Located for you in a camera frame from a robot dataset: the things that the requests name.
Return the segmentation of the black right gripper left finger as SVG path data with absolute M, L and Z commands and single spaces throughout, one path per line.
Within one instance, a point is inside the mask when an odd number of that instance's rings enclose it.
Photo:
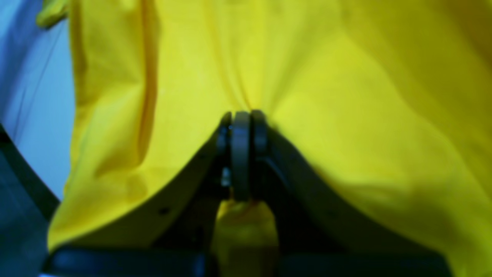
M 248 192 L 248 112 L 227 112 L 158 193 L 118 219 L 63 244 L 44 262 L 53 277 L 216 277 L 216 215 L 233 188 Z

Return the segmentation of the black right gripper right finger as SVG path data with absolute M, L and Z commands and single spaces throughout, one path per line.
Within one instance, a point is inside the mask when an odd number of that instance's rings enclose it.
M 251 113 L 251 196 L 275 217 L 280 277 L 449 277 L 444 258 L 343 200 L 302 154 Z

